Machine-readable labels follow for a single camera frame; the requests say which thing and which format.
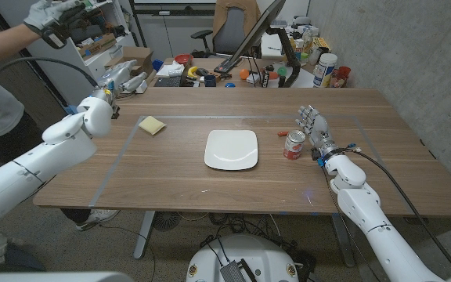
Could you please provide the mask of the gloved person hand with tracker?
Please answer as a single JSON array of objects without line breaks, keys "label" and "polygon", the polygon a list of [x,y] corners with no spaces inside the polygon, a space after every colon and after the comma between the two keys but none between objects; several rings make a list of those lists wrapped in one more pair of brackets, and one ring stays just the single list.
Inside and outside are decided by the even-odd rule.
[{"label": "gloved person hand with tracker", "polygon": [[61,49],[67,44],[71,30],[85,18],[85,4],[78,0],[34,3],[23,23],[38,34],[49,46]]}]

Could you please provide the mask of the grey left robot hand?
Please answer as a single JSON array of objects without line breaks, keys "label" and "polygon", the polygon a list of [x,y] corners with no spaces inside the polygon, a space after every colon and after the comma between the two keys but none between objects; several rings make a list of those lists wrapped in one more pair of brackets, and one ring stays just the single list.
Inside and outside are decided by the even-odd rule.
[{"label": "grey left robot hand", "polygon": [[147,78],[145,71],[136,76],[131,75],[135,64],[136,60],[129,60],[109,67],[106,73],[97,80],[98,85],[90,96],[102,99],[115,107],[120,93],[134,92]]}]

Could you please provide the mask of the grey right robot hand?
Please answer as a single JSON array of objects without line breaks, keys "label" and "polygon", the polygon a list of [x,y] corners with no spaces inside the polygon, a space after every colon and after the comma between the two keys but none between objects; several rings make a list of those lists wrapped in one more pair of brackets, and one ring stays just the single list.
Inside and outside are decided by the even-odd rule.
[{"label": "grey right robot hand", "polygon": [[311,105],[300,106],[298,113],[301,118],[296,119],[295,122],[319,152],[322,161],[327,161],[333,155],[340,153],[330,133],[326,118],[317,109]]}]

